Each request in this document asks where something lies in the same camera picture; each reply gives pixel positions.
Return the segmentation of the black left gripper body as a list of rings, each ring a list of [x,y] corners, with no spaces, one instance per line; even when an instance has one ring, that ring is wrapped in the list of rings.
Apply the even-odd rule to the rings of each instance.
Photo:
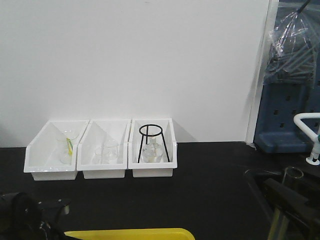
[[[37,200],[25,192],[0,194],[2,240],[70,240],[58,225],[70,211],[71,200]]]

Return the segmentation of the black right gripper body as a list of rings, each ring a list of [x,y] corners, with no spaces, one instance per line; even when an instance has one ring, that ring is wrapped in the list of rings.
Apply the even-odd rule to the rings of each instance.
[[[318,240],[320,238],[320,185],[311,180],[301,179],[297,181],[295,192],[296,195],[289,201],[292,209],[287,211],[288,217],[306,240]]]

